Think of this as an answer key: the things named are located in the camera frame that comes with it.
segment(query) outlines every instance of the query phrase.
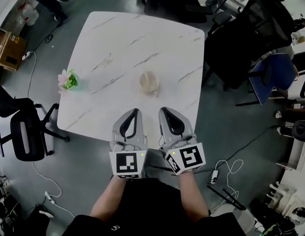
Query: bottle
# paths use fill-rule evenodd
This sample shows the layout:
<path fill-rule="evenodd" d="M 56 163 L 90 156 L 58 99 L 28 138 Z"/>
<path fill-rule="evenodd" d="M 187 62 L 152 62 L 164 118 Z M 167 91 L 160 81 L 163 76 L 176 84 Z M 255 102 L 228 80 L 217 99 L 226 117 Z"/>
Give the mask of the bottle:
<path fill-rule="evenodd" d="M 18 10 L 21 11 L 21 16 L 26 21 L 26 24 L 28 26 L 34 25 L 34 23 L 39 17 L 39 13 L 28 2 L 25 2 L 24 4 L 20 5 Z"/>

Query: charger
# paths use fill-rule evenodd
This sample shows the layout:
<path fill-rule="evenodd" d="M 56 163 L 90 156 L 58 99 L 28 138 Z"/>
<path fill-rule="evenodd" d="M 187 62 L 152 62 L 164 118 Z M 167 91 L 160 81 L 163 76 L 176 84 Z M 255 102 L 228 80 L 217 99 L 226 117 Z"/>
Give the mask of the charger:
<path fill-rule="evenodd" d="M 211 181 L 210 181 L 210 183 L 211 183 L 211 184 L 216 183 L 216 181 L 217 181 L 217 177 L 218 177 L 218 173 L 219 173 L 219 171 L 218 171 L 218 170 L 214 170 L 214 171 L 213 171 L 213 174 L 212 174 L 212 179 L 211 179 Z"/>
<path fill-rule="evenodd" d="M 48 198 L 48 200 L 55 205 L 55 201 L 53 198 L 51 198 L 51 195 L 46 191 L 44 192 L 44 195 Z"/>
<path fill-rule="evenodd" d="M 33 52 L 27 52 L 25 55 L 23 55 L 22 60 L 25 60 L 31 56 Z"/>

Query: blue chair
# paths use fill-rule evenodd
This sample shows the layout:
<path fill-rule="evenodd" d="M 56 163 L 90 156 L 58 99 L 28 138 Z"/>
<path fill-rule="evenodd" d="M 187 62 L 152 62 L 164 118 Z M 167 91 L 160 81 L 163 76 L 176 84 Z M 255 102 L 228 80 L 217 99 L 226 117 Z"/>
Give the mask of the blue chair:
<path fill-rule="evenodd" d="M 286 53 L 277 53 L 270 54 L 266 59 L 257 63 L 248 76 L 258 101 L 237 104 L 236 106 L 258 103 L 264 105 L 273 88 L 289 89 L 296 78 L 296 71 Z"/>

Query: white logo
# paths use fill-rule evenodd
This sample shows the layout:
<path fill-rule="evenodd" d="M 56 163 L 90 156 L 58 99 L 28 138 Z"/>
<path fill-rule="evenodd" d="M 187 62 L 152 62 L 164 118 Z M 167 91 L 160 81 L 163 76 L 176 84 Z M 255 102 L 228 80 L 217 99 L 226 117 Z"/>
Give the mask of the white logo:
<path fill-rule="evenodd" d="M 111 228 L 112 231 L 116 231 L 117 229 L 120 229 L 120 227 L 119 227 L 119 226 L 113 226 L 113 227 Z"/>

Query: gray vein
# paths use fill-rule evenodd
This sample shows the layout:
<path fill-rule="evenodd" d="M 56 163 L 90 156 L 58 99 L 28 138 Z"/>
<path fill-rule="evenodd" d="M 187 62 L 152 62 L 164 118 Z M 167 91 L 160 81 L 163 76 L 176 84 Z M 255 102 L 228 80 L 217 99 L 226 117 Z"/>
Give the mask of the gray vein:
<path fill-rule="evenodd" d="M 103 90 L 105 89 L 106 87 L 108 87 L 109 85 L 112 85 L 115 81 L 117 81 L 119 78 L 121 78 L 122 76 L 124 76 L 124 74 L 122 74 L 121 76 L 117 77 L 116 79 L 112 79 L 109 83 L 105 84 L 102 89 L 100 90 Z"/>
<path fill-rule="evenodd" d="M 109 57 L 111 57 L 111 54 L 112 53 L 109 53 L 109 55 L 108 55 L 108 57 L 106 57 L 99 65 L 97 65 L 93 70 L 91 70 L 92 72 L 93 71 L 95 71 L 98 67 L 100 67 L 104 62 L 109 62 L 109 64 L 112 62 L 112 60 L 111 59 L 109 59 L 109 61 L 107 60 Z"/>
<path fill-rule="evenodd" d="M 136 19 L 136 18 L 140 18 L 142 15 L 137 15 L 136 17 L 134 17 L 133 19 Z"/>
<path fill-rule="evenodd" d="M 107 22 L 109 22 L 110 20 L 112 20 L 112 19 L 114 19 L 114 18 L 115 18 L 115 17 L 110 18 L 110 19 L 108 19 L 107 21 L 104 21 L 103 23 L 101 23 L 101 24 L 99 24 L 99 25 L 93 27 L 91 30 L 93 30 L 93 29 L 95 29 L 95 28 L 97 28 L 97 27 L 101 27 L 101 26 L 105 25 Z"/>
<path fill-rule="evenodd" d="M 130 43 L 130 45 L 136 43 L 138 40 L 141 40 L 143 37 L 145 37 L 145 36 L 140 36 L 138 39 L 135 39 L 132 43 Z"/>
<path fill-rule="evenodd" d="M 88 110 L 88 111 L 83 112 L 83 113 L 77 118 L 77 120 L 75 120 L 72 124 L 70 124 L 65 130 L 69 129 L 72 125 L 74 125 L 75 123 L 77 123 L 85 114 L 89 113 L 90 111 L 91 111 L 91 109 Z"/>
<path fill-rule="evenodd" d="M 180 79 L 178 80 L 178 82 L 180 82 L 181 80 L 185 79 L 187 76 L 191 75 L 193 72 L 196 72 L 197 70 L 202 69 L 202 68 L 203 68 L 203 66 L 200 66 L 199 68 L 197 68 L 197 69 L 195 69 L 195 70 L 193 70 L 193 71 L 191 71 L 191 72 L 188 72 L 188 73 L 185 74 L 182 78 L 180 78 Z"/>
<path fill-rule="evenodd" d="M 188 105 L 185 109 L 188 109 L 188 108 L 190 108 L 191 106 L 193 106 L 194 105 L 194 103 L 196 103 L 197 102 L 197 100 L 194 100 L 190 105 Z"/>
<path fill-rule="evenodd" d="M 105 68 L 105 67 L 107 67 L 109 64 L 111 64 L 112 61 L 113 61 L 112 59 L 111 59 L 110 61 L 108 61 L 107 64 L 106 64 L 103 68 Z"/>
<path fill-rule="evenodd" d="M 149 61 L 150 59 L 152 59 L 153 57 L 156 57 L 157 55 L 159 55 L 160 53 L 155 53 L 155 54 L 152 54 L 150 55 L 147 59 L 143 60 L 142 62 L 139 62 L 137 65 L 133 66 L 133 67 L 137 67 L 138 65 L 141 65 L 141 64 L 144 64 L 146 63 L 147 61 Z"/>

